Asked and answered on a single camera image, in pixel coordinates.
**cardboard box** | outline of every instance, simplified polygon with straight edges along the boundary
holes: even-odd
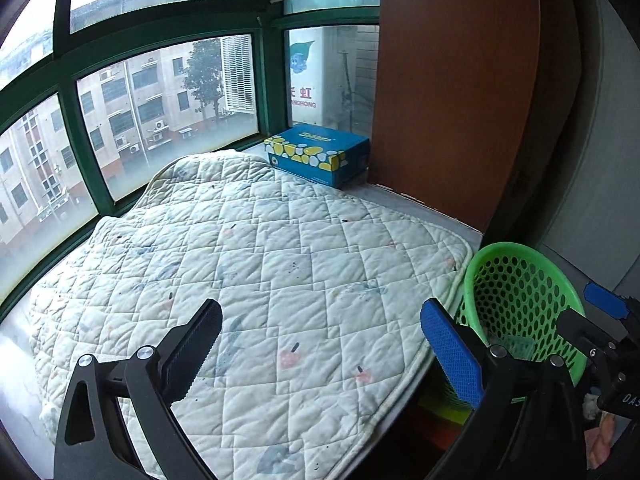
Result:
[[[264,141],[274,168],[340,187],[369,165],[370,142],[349,132],[297,124]]]

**laundry basket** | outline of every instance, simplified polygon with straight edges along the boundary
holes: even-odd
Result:
[[[456,322],[473,328],[486,345],[489,339],[500,340],[514,357],[539,362],[561,355],[577,384],[587,359],[556,334],[556,319],[567,308],[584,316],[578,294],[552,262],[530,247],[500,242],[479,251],[469,263]],[[435,396],[440,399],[433,404],[437,411],[430,408]],[[457,421],[470,412],[448,381],[428,388],[420,404],[449,420],[453,412]]]

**yellow and white dot pattern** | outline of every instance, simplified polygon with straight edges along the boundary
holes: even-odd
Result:
[[[267,153],[290,158],[302,164],[308,164],[314,168],[325,171],[337,171],[348,165],[346,154],[342,150],[325,151],[320,146],[309,146],[308,144],[293,144],[284,140],[282,136],[276,135],[265,139],[265,149]]]

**silver bolt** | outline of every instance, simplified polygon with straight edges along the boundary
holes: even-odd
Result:
[[[491,346],[491,348],[489,348],[489,352],[491,352],[491,355],[498,358],[498,359],[502,359],[503,357],[507,357],[507,351],[504,349],[504,346],[500,346],[500,345],[493,345]]]
[[[550,358],[551,364],[557,368],[564,366],[564,359],[558,354],[553,354]]]
[[[154,349],[151,346],[143,346],[136,352],[138,359],[149,359],[154,354]]]
[[[82,367],[88,366],[91,364],[91,361],[93,360],[94,360],[94,357],[91,354],[85,354],[78,359],[78,364]]]

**quilted mattress pad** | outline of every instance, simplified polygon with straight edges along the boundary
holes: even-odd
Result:
[[[172,405],[219,479],[336,478],[428,357],[422,303],[452,310],[459,236],[233,151],[161,171],[31,295],[41,418],[55,439],[77,359],[127,358],[206,298],[220,337]],[[128,401],[147,471],[162,476]]]

